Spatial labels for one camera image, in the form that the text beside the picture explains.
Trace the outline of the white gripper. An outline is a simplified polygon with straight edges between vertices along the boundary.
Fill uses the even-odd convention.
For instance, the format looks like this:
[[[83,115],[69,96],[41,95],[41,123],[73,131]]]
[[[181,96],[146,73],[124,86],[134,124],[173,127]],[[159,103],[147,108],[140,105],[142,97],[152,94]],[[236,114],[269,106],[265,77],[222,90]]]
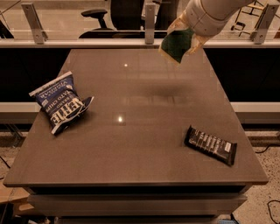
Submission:
[[[221,32],[230,17],[228,0],[190,0],[168,27],[167,33],[194,31],[187,35],[187,54],[196,53],[212,36]]]

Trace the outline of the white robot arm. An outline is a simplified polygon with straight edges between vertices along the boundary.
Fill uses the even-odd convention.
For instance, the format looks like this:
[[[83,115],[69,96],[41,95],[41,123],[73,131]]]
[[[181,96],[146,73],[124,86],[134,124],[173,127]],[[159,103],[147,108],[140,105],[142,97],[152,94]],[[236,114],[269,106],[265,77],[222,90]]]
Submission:
[[[219,34],[228,20],[254,0],[190,0],[168,27],[161,49],[178,60],[194,53],[209,39]]]

